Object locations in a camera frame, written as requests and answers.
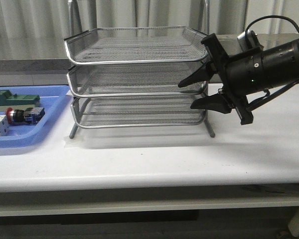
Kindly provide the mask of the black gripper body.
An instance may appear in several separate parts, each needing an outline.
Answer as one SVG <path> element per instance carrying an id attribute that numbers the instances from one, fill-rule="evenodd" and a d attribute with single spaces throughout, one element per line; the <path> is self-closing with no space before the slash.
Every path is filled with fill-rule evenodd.
<path id="1" fill-rule="evenodd" d="M 247 110 L 246 96 L 256 88 L 251 83 L 255 78 L 253 57 L 262 50 L 257 47 L 230 57 L 214 33 L 205 37 L 201 43 L 206 47 L 223 83 L 219 94 L 229 99 L 242 125 L 251 124 L 254 118 Z"/>

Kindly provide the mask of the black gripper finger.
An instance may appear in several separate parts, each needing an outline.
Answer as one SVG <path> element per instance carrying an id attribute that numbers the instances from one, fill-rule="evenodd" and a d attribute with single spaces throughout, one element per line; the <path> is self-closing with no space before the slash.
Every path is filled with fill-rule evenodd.
<path id="1" fill-rule="evenodd" d="M 229 114 L 232 111 L 232 106 L 229 99 L 223 94 L 219 93 L 194 100 L 190 108 L 211 110 L 223 114 Z"/>
<path id="2" fill-rule="evenodd" d="M 187 78 L 183 79 L 178 83 L 179 88 L 187 87 L 194 83 L 209 81 L 213 75 L 217 73 L 217 69 L 212 62 L 207 62 L 203 66 L 201 66 L 198 70 L 192 73 Z"/>

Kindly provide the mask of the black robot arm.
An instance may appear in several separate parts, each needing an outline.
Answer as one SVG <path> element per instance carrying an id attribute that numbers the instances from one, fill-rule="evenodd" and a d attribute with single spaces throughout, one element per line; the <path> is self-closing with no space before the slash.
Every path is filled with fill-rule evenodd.
<path id="1" fill-rule="evenodd" d="M 260 46 L 229 56 L 215 34 L 201 41 L 208 61 L 179 82 L 180 88 L 209 81 L 218 74 L 218 93 L 195 100 L 191 109 L 229 114 L 236 110 L 241 124 L 253 122 L 252 111 L 299 84 L 299 39 L 262 50 Z"/>

